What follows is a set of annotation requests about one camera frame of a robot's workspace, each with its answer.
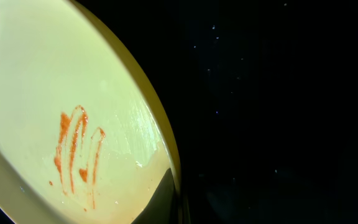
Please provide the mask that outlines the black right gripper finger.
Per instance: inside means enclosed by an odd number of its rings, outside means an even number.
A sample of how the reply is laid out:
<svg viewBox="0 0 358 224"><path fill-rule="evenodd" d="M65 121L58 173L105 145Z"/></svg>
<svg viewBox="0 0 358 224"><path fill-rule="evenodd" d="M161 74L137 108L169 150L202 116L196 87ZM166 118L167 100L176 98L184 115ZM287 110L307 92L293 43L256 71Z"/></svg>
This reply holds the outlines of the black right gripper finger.
<svg viewBox="0 0 358 224"><path fill-rule="evenodd" d="M167 169L152 198L132 224L177 224L178 206L171 169Z"/></svg>

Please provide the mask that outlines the yellow plate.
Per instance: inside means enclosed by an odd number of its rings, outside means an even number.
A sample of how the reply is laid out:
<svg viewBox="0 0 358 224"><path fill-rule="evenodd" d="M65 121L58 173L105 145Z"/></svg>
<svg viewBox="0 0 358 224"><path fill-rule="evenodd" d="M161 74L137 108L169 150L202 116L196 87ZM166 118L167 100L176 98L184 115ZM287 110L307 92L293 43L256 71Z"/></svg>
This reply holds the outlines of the yellow plate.
<svg viewBox="0 0 358 224"><path fill-rule="evenodd" d="M169 120L122 42L75 1L0 1L4 214L14 223L132 223L167 169L178 197Z"/></svg>

